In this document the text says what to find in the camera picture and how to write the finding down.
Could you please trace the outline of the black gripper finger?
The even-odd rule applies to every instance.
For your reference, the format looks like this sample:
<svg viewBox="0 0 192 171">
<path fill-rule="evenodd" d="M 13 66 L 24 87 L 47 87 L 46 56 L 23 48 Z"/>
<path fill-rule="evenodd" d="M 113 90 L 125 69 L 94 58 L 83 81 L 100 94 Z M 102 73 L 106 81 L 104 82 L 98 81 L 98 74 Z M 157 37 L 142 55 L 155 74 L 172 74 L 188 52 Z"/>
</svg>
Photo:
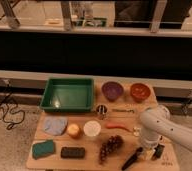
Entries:
<svg viewBox="0 0 192 171">
<path fill-rule="evenodd" d="M 159 144 L 156 148 L 155 148 L 155 153 L 152 156 L 153 160 L 159 159 L 162 156 L 162 153 L 164 151 L 165 146 Z"/>
<path fill-rule="evenodd" d="M 129 166 L 131 166 L 134 162 L 137 161 L 138 156 L 143 152 L 143 148 L 139 147 L 136 149 L 133 155 L 130 156 L 130 158 L 125 162 L 125 164 L 122 166 L 121 170 L 125 171 Z"/>
</svg>

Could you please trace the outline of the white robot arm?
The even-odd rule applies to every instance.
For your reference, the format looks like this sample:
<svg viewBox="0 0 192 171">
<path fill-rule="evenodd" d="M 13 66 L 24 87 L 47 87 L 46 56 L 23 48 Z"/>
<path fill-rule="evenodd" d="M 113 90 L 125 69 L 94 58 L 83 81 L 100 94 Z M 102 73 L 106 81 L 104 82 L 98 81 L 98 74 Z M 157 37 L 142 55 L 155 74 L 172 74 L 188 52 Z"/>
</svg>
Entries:
<svg viewBox="0 0 192 171">
<path fill-rule="evenodd" d="M 139 119 L 142 124 L 139 143 L 144 151 L 156 148 L 160 137 L 165 136 L 192 152 L 192 129 L 172 122 L 167 107 L 147 108 Z"/>
</svg>

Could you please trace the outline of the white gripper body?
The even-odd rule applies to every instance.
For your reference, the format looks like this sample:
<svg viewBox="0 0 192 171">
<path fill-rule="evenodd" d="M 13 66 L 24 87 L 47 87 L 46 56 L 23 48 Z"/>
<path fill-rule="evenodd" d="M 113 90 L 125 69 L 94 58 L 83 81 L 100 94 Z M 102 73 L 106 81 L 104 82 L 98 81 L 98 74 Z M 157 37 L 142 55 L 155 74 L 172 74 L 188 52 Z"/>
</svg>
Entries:
<svg viewBox="0 0 192 171">
<path fill-rule="evenodd" d="M 148 128 L 142 128 L 140 131 L 140 144 L 143 148 L 143 154 L 146 160 L 152 159 L 155 148 L 159 145 L 161 136 Z"/>
</svg>

